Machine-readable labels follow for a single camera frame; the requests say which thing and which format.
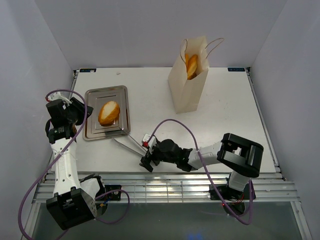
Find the white table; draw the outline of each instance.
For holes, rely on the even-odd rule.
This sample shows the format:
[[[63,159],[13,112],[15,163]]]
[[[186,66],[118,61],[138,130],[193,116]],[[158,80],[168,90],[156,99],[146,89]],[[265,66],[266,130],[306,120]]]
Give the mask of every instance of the white table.
[[[168,84],[170,67],[97,68],[80,72],[74,90],[81,95],[90,89],[125,85],[128,88],[131,133],[138,142],[164,119],[183,122],[194,133],[198,145],[205,147],[233,133],[260,143],[264,147],[261,173],[274,173],[274,162],[256,107],[246,72],[228,72],[227,68],[210,68],[197,111],[176,114]],[[112,139],[86,141],[77,138],[78,172],[147,173],[139,166],[140,157],[119,146]],[[194,148],[190,134],[175,122],[166,122],[157,133],[161,141],[172,139],[182,148]],[[143,153],[128,137],[117,140]],[[230,172],[225,165],[208,167],[211,173]],[[175,164],[161,162],[154,173],[185,173]],[[192,173],[202,173],[203,168]]]

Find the metal tray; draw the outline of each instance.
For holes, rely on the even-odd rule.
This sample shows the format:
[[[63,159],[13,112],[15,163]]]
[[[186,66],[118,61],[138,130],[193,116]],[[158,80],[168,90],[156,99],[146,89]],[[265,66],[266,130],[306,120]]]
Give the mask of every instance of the metal tray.
[[[86,91],[84,98],[88,106],[93,107],[92,115],[87,119],[83,131],[85,140],[127,135],[130,132],[129,100],[126,86],[90,89]],[[101,126],[98,122],[98,115],[103,105],[109,101],[115,101],[119,104],[119,118],[113,124]]]

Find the paper bag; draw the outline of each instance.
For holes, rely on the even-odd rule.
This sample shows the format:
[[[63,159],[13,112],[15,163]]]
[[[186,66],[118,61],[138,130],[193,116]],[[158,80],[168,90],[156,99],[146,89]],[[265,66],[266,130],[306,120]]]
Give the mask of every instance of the paper bag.
[[[224,38],[217,38],[209,44],[207,44],[206,36],[183,40],[182,46],[180,46],[180,55],[175,60],[168,77],[173,105],[177,114],[197,110],[209,71],[207,58],[212,50],[207,53],[207,47],[218,40],[221,41],[212,50],[222,43]],[[191,80],[187,80],[185,54],[188,54],[189,57],[195,54],[198,55],[197,69],[195,71],[197,76]]]

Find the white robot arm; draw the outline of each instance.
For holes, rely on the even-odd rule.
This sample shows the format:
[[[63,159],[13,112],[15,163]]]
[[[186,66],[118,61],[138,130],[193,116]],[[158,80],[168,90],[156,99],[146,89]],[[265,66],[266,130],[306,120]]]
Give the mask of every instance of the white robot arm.
[[[199,150],[182,149],[171,139],[159,141],[153,136],[149,141],[149,138],[150,135],[145,134],[142,139],[142,145],[148,151],[140,163],[149,172],[153,171],[151,162],[156,166],[160,162],[173,163],[186,172],[198,170],[203,167],[203,164],[207,166],[223,163],[233,170],[228,178],[227,190],[238,194],[242,194],[250,178],[257,178],[260,173],[263,146],[231,133],[224,134],[220,142]]]
[[[93,174],[79,180],[76,165],[77,142],[74,141],[61,153],[62,149],[75,136],[76,125],[85,118],[85,106],[76,98],[70,100],[59,92],[48,99],[46,107],[51,116],[45,126],[45,132],[51,144],[53,156],[61,157],[55,164],[55,185],[53,196],[46,200],[46,208],[61,227],[66,230],[101,216],[107,206],[98,204],[96,196],[104,194],[106,188],[99,175]],[[93,108],[87,107],[90,117]]]

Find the bread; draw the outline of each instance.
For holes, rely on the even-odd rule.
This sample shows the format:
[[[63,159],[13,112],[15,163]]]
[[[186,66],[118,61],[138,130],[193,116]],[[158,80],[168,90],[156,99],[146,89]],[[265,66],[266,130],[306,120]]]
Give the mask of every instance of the bread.
[[[100,125],[112,124],[118,118],[120,112],[119,104],[115,101],[108,101],[100,110],[98,121]]]
[[[188,63],[189,63],[189,54],[186,53],[186,54],[184,55],[184,58],[185,58],[185,67],[187,68],[187,67],[188,67]]]
[[[188,61],[188,66],[186,67],[187,79],[191,80],[191,77],[196,72],[198,67],[198,55],[193,55]]]
[[[197,76],[197,74],[194,72],[190,77],[188,77],[188,80],[192,80]]]

